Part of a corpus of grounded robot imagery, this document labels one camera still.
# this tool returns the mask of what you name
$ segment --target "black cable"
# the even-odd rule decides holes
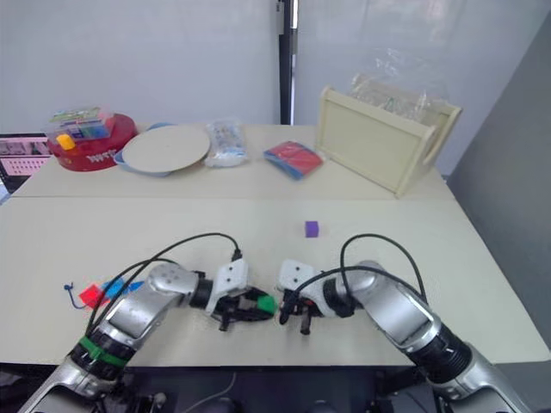
[[[393,239],[391,239],[389,237],[385,237],[384,235],[380,235],[380,234],[358,234],[358,235],[355,235],[354,237],[350,237],[343,244],[343,247],[341,248],[341,255],[340,255],[340,266],[341,266],[341,268],[344,268],[344,252],[346,251],[346,248],[350,245],[350,243],[352,243],[353,241],[355,241],[359,238],[378,238],[378,239],[382,239],[383,241],[387,241],[388,243],[391,243],[392,245],[397,247],[400,251],[402,251],[402,253],[407,257],[407,259],[409,260],[410,264],[413,267],[413,272],[415,273],[415,278],[417,278],[417,283],[419,284],[420,294],[418,294],[418,295],[420,295],[421,299],[425,302],[425,304],[428,304],[427,294],[426,294],[426,291],[424,290],[423,279],[421,278],[421,273],[419,272],[419,268],[418,268],[417,264],[415,263],[415,260],[413,259],[412,255],[406,250],[406,248],[404,248],[402,245],[400,245],[399,243],[397,243],[396,241],[394,241]],[[343,277],[344,289],[346,290],[346,294],[349,297],[350,304],[353,305],[354,300],[352,299],[352,292],[350,290],[350,286],[348,284],[348,280],[347,280],[346,274],[344,273],[344,270],[341,271],[341,276]]]
[[[239,245],[238,245],[237,241],[234,238],[232,238],[229,235],[226,235],[222,232],[205,232],[205,233],[202,233],[202,234],[194,235],[193,237],[184,238],[184,239],[182,239],[182,240],[180,240],[176,243],[173,243],[172,245],[169,245],[165,249],[159,251],[157,254],[152,256],[149,260],[145,260],[145,261],[142,262],[141,267],[138,268],[136,270],[136,272],[130,276],[130,278],[127,280],[127,282],[124,284],[124,286],[122,286],[121,290],[105,306],[105,308],[102,311],[102,314],[100,314],[100,317],[95,322],[92,322],[93,324],[91,326],[89,325],[90,327],[86,329],[87,334],[90,333],[91,331],[93,331],[99,325],[99,323],[107,316],[109,310],[111,309],[111,307],[113,307],[116,300],[121,296],[122,292],[125,291],[128,288],[128,286],[132,283],[132,281],[144,270],[145,267],[147,267],[150,263],[156,261],[162,254],[176,248],[177,246],[182,245],[183,243],[187,243],[189,241],[194,241],[196,239],[204,238],[204,237],[223,237],[223,238],[229,239],[233,243],[233,247],[234,247],[234,251],[233,251],[233,255],[232,255],[232,261],[238,260],[239,258],[242,257],[241,250],[239,249]]]
[[[107,294],[107,291],[109,291],[109,289],[123,276],[125,275],[127,272],[129,271],[132,271],[133,269],[135,269],[136,267],[144,264],[145,262],[147,262],[148,264],[150,262],[157,262],[157,261],[163,261],[163,262],[171,262],[173,264],[176,264],[176,262],[172,261],[172,260],[169,260],[169,259],[166,259],[166,258],[156,258],[155,260],[153,261],[150,261],[150,260],[144,260],[144,261],[140,261],[140,262],[136,262],[135,264],[131,265],[130,267],[124,269],[121,273],[119,273],[118,275],[116,275],[108,284],[105,288],[103,288],[103,291],[102,291],[102,294],[100,295],[99,299],[97,300],[96,302],[96,305],[94,305],[94,309],[92,310],[92,313],[90,314],[90,318],[88,319],[88,325],[86,326],[86,334],[88,335],[90,332],[91,332],[91,329],[92,329],[92,325],[94,324],[94,318],[96,317],[96,314],[97,314],[97,310],[102,306],[102,302],[103,302],[103,299],[105,299],[105,295]],[[126,288],[123,287],[119,290],[119,292],[117,292],[117,298],[121,296],[122,292],[125,291]]]
[[[302,284],[300,284],[298,287],[296,287],[291,292],[291,294],[289,295],[288,300],[285,301],[285,304],[282,307],[282,313],[279,317],[279,323],[280,324],[285,324],[289,320],[289,315],[291,314],[291,312],[294,309],[294,306],[298,302],[298,299],[300,297],[300,292],[303,289],[305,289],[306,287],[308,287],[310,284],[316,282],[317,280],[321,280],[322,278],[325,278],[325,277],[327,277],[329,275],[332,275],[332,274],[342,273],[343,271],[346,272],[346,271],[355,271],[355,270],[370,271],[372,273],[377,273],[379,275],[383,275],[387,278],[390,278],[391,280],[393,280],[395,282],[398,282],[402,286],[409,289],[412,293],[417,295],[419,298],[422,298],[421,295],[417,292],[417,290],[414,287],[412,287],[412,285],[408,284],[407,282],[400,279],[396,275],[392,275],[392,274],[388,273],[387,271],[384,271],[380,268],[368,267],[366,265],[354,265],[354,266],[351,266],[351,267],[339,267],[339,268],[330,269],[328,271],[324,271],[322,273],[319,273],[318,275],[314,275],[314,277],[312,277],[309,280],[304,281]]]

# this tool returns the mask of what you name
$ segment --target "green band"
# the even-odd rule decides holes
[[[129,360],[120,359],[119,357],[109,354],[103,348],[97,347],[87,336],[81,338],[78,344],[86,348],[88,355],[93,360],[105,361],[116,367],[124,367],[129,362]]]
[[[276,314],[277,303],[271,295],[263,295],[257,299],[257,308],[269,314]]]

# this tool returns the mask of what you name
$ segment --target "white plate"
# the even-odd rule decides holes
[[[171,172],[200,161],[210,139],[200,126],[164,126],[139,134],[122,150],[124,162],[143,172]]]

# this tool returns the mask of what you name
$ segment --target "black pole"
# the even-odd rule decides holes
[[[293,36],[291,19],[293,0],[281,0],[283,4],[283,34],[279,36],[279,90],[280,90],[280,123],[291,123],[291,81],[293,63]]]

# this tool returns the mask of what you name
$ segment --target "red round container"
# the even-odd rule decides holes
[[[136,136],[137,132],[134,121],[128,116],[115,114],[113,120],[115,125],[109,138],[77,142],[77,146],[69,151],[48,140],[48,148],[59,164],[68,170],[104,170],[115,166],[115,153]]]

